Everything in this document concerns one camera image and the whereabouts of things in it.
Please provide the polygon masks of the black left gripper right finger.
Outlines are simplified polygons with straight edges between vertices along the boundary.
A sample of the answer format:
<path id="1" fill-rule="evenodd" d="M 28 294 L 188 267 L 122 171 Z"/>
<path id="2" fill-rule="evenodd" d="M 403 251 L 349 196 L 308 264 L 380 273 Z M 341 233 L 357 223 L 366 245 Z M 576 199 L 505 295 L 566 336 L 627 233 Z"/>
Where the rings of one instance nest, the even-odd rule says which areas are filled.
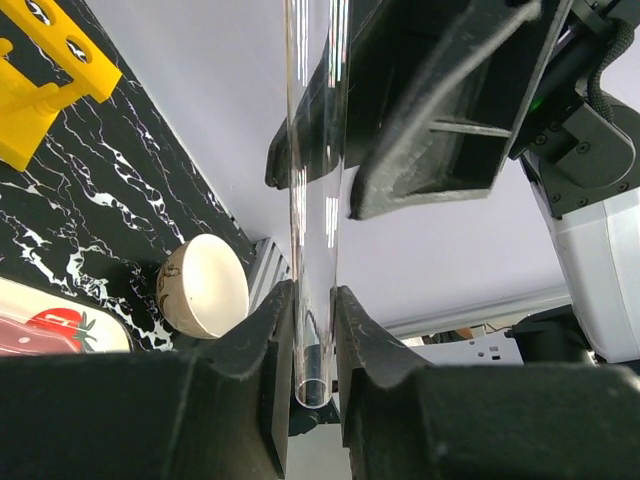
<path id="1" fill-rule="evenodd" d="M 356 479 L 635 479 L 639 378 L 580 364 L 435 366 L 336 293 Z"/>

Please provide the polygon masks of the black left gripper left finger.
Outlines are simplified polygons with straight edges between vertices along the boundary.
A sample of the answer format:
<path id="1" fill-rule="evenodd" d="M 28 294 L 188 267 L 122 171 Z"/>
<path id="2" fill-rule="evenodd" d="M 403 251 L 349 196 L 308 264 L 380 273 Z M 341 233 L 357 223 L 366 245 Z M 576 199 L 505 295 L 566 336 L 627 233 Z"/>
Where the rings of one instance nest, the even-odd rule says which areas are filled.
<path id="1" fill-rule="evenodd" d="M 5 479 L 281 479 L 294 285 L 179 352 L 5 357 Z"/>

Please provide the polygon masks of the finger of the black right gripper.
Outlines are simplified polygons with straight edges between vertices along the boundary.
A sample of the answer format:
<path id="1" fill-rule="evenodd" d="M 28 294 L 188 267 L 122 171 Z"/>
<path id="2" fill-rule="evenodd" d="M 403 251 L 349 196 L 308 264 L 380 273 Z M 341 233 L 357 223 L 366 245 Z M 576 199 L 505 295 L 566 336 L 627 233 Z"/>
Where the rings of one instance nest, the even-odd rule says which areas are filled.
<path id="1" fill-rule="evenodd" d="M 358 1 L 350 35 L 350 216 L 486 196 L 567 1 Z"/>
<path id="2" fill-rule="evenodd" d="M 348 36 L 349 88 L 346 118 L 346 168 L 359 166 L 401 103 L 405 90 L 447 28 L 470 1 L 351 1 Z M 324 173 L 324 87 L 326 67 L 318 65 L 297 113 L 297 145 L 311 163 L 311 180 Z M 289 187 L 286 119 L 269 146 L 265 183 Z"/>

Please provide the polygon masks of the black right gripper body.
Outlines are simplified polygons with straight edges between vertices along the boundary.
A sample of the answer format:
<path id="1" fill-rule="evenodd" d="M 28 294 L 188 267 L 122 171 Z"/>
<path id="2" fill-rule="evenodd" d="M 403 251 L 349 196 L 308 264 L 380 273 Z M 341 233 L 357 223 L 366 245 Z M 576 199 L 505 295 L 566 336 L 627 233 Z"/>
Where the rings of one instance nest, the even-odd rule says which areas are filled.
<path id="1" fill-rule="evenodd" d="M 613 122 L 611 102 L 601 87 L 602 74 L 630 48 L 638 26 L 637 1 L 572 3 L 510 158 L 537 144 L 546 130 L 561 125 L 581 102 L 598 118 Z"/>

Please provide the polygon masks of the clear glass test tube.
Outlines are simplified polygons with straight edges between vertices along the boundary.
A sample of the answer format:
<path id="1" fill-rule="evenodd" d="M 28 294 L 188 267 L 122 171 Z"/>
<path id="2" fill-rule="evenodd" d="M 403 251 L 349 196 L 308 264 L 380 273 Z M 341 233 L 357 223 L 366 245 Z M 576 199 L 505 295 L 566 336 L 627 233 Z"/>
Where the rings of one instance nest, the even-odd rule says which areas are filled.
<path id="1" fill-rule="evenodd" d="M 332 397 L 334 309 L 337 289 L 340 195 L 344 169 L 348 1 L 288 1 L 285 4 L 287 132 L 291 273 L 294 281 L 294 393 L 298 402 L 319 409 Z M 311 180 L 314 158 L 302 160 L 297 145 L 297 113 L 318 65 L 326 67 L 324 87 L 324 173 Z"/>

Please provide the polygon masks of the yellow test tube rack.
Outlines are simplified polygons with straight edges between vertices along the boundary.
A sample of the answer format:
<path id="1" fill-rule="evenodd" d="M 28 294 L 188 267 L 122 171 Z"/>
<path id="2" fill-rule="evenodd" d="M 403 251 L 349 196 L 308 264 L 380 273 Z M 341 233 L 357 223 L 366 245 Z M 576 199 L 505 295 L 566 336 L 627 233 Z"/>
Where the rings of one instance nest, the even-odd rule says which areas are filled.
<path id="1" fill-rule="evenodd" d="M 107 101 L 122 78 L 88 15 L 85 1 L 1 3 L 1 162 L 17 172 L 64 109 Z"/>

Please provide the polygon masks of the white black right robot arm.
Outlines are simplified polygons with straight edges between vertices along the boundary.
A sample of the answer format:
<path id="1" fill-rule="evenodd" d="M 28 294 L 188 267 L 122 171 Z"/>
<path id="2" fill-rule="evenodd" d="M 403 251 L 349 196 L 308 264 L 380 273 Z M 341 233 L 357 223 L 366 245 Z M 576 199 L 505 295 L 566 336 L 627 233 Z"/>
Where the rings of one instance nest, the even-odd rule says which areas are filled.
<path id="1" fill-rule="evenodd" d="M 639 116 L 604 94 L 635 1 L 289 1 L 287 116 L 266 181 L 290 193 L 298 343 L 331 355 L 349 215 L 486 196 L 520 161 L 594 352 L 639 357 Z"/>

